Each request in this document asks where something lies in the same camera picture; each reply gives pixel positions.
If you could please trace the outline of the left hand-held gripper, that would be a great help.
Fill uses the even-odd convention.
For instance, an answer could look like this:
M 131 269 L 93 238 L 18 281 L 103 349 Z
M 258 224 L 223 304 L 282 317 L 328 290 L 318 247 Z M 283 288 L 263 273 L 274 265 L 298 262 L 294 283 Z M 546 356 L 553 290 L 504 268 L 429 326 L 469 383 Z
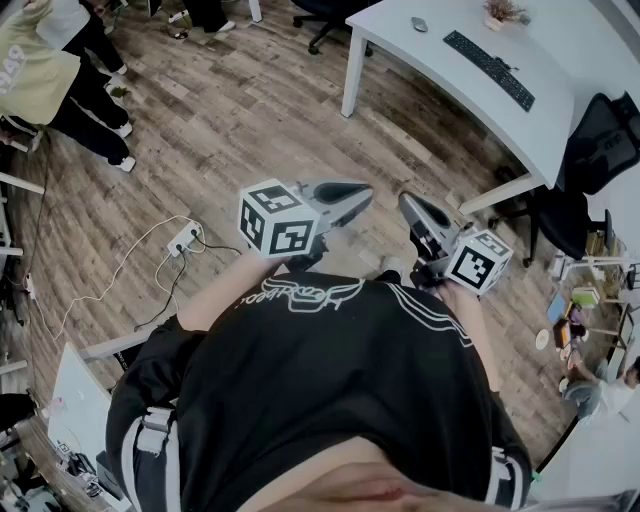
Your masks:
M 371 185 L 356 180 L 270 179 L 240 192 L 238 230 L 262 257 L 284 258 L 289 271 L 306 271 L 328 251 L 325 235 L 354 220 L 373 195 Z

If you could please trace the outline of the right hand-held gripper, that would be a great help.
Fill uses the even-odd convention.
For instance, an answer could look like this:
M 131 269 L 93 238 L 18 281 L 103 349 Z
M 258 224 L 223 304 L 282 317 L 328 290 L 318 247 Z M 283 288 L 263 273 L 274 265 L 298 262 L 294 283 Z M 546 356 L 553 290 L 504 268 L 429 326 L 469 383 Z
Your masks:
M 460 225 L 414 193 L 402 193 L 398 205 L 417 250 L 410 274 L 416 288 L 451 280 L 480 296 L 495 285 L 513 255 L 503 240 L 472 222 Z

